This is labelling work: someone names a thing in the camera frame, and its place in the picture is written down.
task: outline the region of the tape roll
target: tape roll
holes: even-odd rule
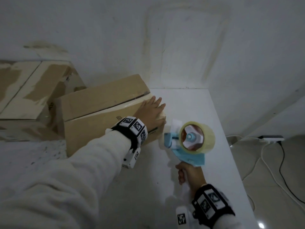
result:
[[[183,144],[182,144],[182,140],[181,140],[181,134],[182,134],[182,131],[184,130],[184,128],[188,125],[196,125],[198,126],[202,132],[203,132],[203,136],[204,136],[204,139],[203,139],[203,145],[197,149],[196,151],[190,151],[188,149],[186,149]],[[181,148],[187,152],[187,153],[190,153],[190,154],[200,154],[200,153],[207,153],[209,151],[211,151],[213,148],[214,148],[214,145],[215,145],[215,134],[213,132],[213,130],[205,125],[205,124],[200,124],[200,123],[197,123],[195,121],[189,121],[189,122],[186,122],[180,129],[180,132],[179,132],[179,143],[180,143],[180,146]]]

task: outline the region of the floor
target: floor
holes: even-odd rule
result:
[[[281,172],[294,194],[305,201],[305,136],[297,136],[283,143],[285,160]],[[241,178],[248,175],[260,157],[264,143],[256,140],[238,141],[231,146]],[[277,182],[285,187],[279,173],[283,158],[280,145],[264,148],[263,158]],[[273,180],[266,165],[260,159],[253,172],[243,181],[254,215],[261,228],[305,228],[305,212]]]

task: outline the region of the black wristband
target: black wristband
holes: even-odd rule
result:
[[[130,146],[130,149],[132,149],[133,151],[135,151],[138,147],[138,140],[137,140],[137,136],[135,134],[132,133],[132,131],[130,131],[129,128],[127,127],[123,127],[120,125],[116,125],[112,128],[112,130],[116,130],[119,131],[121,134],[123,134],[125,137],[127,137],[128,139],[130,139],[132,145]]]
[[[210,228],[213,228],[222,215],[235,215],[227,197],[211,184],[204,185],[197,190],[192,204],[195,208],[194,217],[199,220],[200,224]]]

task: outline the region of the torn cardboard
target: torn cardboard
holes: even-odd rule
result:
[[[62,139],[58,135],[54,99],[73,92],[75,88],[84,87],[73,65],[63,61],[16,62],[11,64],[9,72],[17,68],[21,74],[18,79],[6,82],[8,87],[4,99],[7,104],[0,113],[1,139]]]
[[[123,117],[134,115],[143,100],[151,97],[138,74],[62,96],[57,110],[64,119],[67,156],[103,136]],[[165,118],[165,114],[162,112],[159,118]],[[143,145],[158,139],[162,132],[163,126],[150,131]]]

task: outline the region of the white table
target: white table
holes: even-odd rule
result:
[[[213,129],[216,144],[206,154],[205,178],[227,195],[245,228],[258,228],[209,91],[152,89],[151,92],[166,103],[165,130],[173,118],[205,123]],[[160,141],[150,143],[143,147],[134,169],[122,169],[101,200],[97,228],[177,228],[175,210],[184,205],[174,167],[179,161],[171,151],[161,148]]]

